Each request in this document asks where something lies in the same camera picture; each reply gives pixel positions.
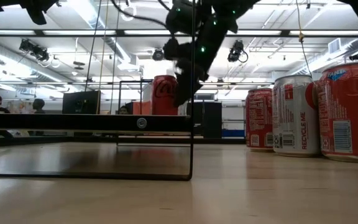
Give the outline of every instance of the red can label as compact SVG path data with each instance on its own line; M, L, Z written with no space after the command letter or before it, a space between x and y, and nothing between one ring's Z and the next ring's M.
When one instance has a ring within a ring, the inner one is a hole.
M178 115L178 108L173 106L177 80L171 75L158 75L153 81L152 114Z
M248 92L246 99L246 138L251 148L273 148L272 90Z
M324 71L318 104L323 154L358 156L358 64Z

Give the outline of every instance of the coca-cola can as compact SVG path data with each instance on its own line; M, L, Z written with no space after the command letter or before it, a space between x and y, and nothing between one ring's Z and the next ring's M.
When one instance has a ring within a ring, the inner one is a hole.
M358 162L358 63L323 72L318 105L322 153L330 159Z
M246 98L246 141L251 151L273 152L272 89L248 91Z
M276 79L273 87L274 151L283 156L321 154L316 88L308 75Z

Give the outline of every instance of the ceiling light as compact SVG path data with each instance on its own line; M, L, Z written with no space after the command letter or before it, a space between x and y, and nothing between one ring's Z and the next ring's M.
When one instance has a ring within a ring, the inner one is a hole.
M202 85L270 85L269 82L226 82L226 83L208 83L208 82L200 82Z
M45 35L104 35L105 30L45 30ZM116 35L115 30L106 30L106 35Z
M55 83L55 82L35 82L33 83L34 85L64 85L64 84L68 84L65 82L60 82L60 83Z
M16 91L15 88L7 86L7 85L4 85L4 84L0 84L0 88L3 89L3 90Z
M280 30L239 30L237 33L233 33L231 31L227 32L229 35L280 35Z
M291 30L290 35L299 35L300 31ZM358 30L303 30L303 35L355 35L358 36Z
M169 30L125 30L128 35L169 35Z
M27 82L0 82L0 85L1 84L23 85L23 84L27 84Z
M0 35L35 35L34 30L0 30Z
M50 78L51 80L53 80L53 81L55 81L55 82L61 82L61 80L60 80L60 79L55 78L55 77L53 77L53 76L50 76L50 75L48 75L48 74L46 74L46 73L44 73L44 72L40 72L39 70L38 70L37 72L38 72L39 74L41 74L41 75L45 76L45 77Z

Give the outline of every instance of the nutrition label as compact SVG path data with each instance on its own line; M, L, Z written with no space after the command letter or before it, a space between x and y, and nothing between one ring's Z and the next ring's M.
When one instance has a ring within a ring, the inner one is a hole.
M338 99L334 99L331 93L331 87L325 86L325 91L318 93L320 131L327 132L330 130L330 119L347 119L347 110L343 107Z
M249 128L250 131L264 129L266 124L272 123L271 112L267 108L266 98L253 97L249 101Z

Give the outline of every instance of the wire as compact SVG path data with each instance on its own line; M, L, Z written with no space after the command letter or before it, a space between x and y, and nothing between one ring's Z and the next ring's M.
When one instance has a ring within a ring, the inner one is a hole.
M301 45L302 45L302 52L303 52L303 56L305 57L305 62L306 62L306 66L308 67L309 74L310 74L311 77L313 77L312 74L311 74L311 71L310 71L308 58L307 58L306 53L305 53L305 47L303 46L303 38L305 38L305 36L302 33L301 12L299 10L298 0L296 0L296 9L298 11L299 42L301 42Z
M171 10L162 0L158 0L158 2L164 7L166 10Z
M28 54L29 54L29 52L26 52L25 55L23 55L22 58L20 58L20 60L17 63L20 63L23 60L23 58L25 58L25 56L27 56Z
M245 50L243 50L243 53L247 56L247 60L242 61L242 60L239 59L238 61L241 62L241 63L246 63L246 62L248 62L249 56L248 56L247 52L245 52Z
M107 9L106 9L106 18L105 20L107 21L109 17L109 4L107 5ZM107 27L104 28L104 39L106 38L106 31L107 31ZM99 110L99 114L100 114L100 100L101 100L101 84L102 84L102 74L103 74L103 60L104 60L104 46L106 45L106 41L103 41L103 52L102 52L102 61L101 61L101 65L100 65L100 76L99 76L99 94L98 94L98 105L97 105L97 109Z
M117 14L117 24L116 29L118 29L118 19L119 14ZM114 74L116 72L116 51L117 51L117 41L114 42L114 58L112 59L112 80L111 80L111 98L110 98L110 114L112 114L112 96L114 93Z
M130 16L130 17L133 17L133 18L135 18L135 19L140 19L140 20L145 20L145 21L154 22L154 23L156 23L156 24L159 24L159 25L161 25L161 26L164 26L164 28L166 28L167 30L169 30L168 27L167 27L167 25L165 25L165 23L159 21L158 19L153 19L153 18L144 17L144 16L134 16L134 15L132 15L131 13L128 13L128 12L122 10L122 9L117 5L117 3L115 2L115 0L110 0L110 1L111 1L111 3L114 5L114 7L115 7L119 12L123 13L123 14L126 15L126 16Z
M99 11L98 11L98 16L96 18L96 25L94 27L94 34L93 34L93 40L92 40L92 48L91 48L91 53L89 55L89 64L88 64L88 72L86 74L86 81L85 81L85 91L86 88L88 87L88 82L90 80L90 70L91 70L91 62L92 62L92 54L93 54L93 47L94 47L94 40L96 38L96 32L98 31L98 25L99 25L99 18L100 18L100 9L102 5L102 0L100 0L99 2Z

